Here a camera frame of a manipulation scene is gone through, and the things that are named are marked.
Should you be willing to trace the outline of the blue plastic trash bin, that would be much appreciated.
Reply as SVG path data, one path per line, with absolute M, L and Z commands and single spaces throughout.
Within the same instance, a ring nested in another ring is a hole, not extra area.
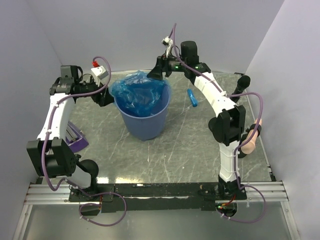
M 172 89 L 168 83 L 168 86 L 164 88 L 160 101 L 155 108 L 157 110 L 156 114 L 148 117 L 136 117 L 129 115 L 119 108 L 115 100 L 114 102 L 122 116 L 124 125 L 128 132 L 141 141 L 147 141 L 156 138 L 163 131 L 169 111 L 171 96 Z

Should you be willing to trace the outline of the blue plastic trash bag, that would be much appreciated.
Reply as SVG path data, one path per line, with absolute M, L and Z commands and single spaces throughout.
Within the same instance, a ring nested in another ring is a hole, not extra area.
M 156 106 L 168 85 L 166 80 L 149 78 L 138 70 L 112 83 L 109 92 L 121 110 L 143 118 L 156 114 Z

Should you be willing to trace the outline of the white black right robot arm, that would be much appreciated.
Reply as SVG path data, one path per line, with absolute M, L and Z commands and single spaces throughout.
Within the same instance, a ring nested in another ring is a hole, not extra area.
M 147 76 L 161 81 L 173 72 L 184 73 L 184 76 L 205 96 L 215 113 L 215 117 L 208 123 L 208 128 L 219 144 L 218 193 L 223 199 L 230 199 L 239 189 L 236 148 L 244 131 L 246 109 L 227 97 L 208 65 L 200 62 L 197 44 L 194 41 L 182 42 L 180 54 L 177 56 L 172 54 L 174 42 L 171 38 L 166 37 L 162 40 L 162 44 L 166 47 L 165 53 L 157 57 L 155 67 Z

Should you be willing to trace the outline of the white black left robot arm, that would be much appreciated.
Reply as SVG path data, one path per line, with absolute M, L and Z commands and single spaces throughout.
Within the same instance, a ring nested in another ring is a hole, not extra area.
M 66 133 L 77 99 L 91 97 L 101 107 L 114 102 L 108 90 L 110 66 L 104 67 L 96 61 L 92 65 L 89 82 L 84 81 L 81 67 L 60 67 L 60 77 L 49 90 L 50 104 L 44 125 L 37 138 L 26 145 L 36 173 L 45 178 L 52 191 L 57 191 L 61 183 L 66 182 L 87 201 L 93 201 L 99 195 L 99 167 L 93 160 L 80 160 L 66 143 Z

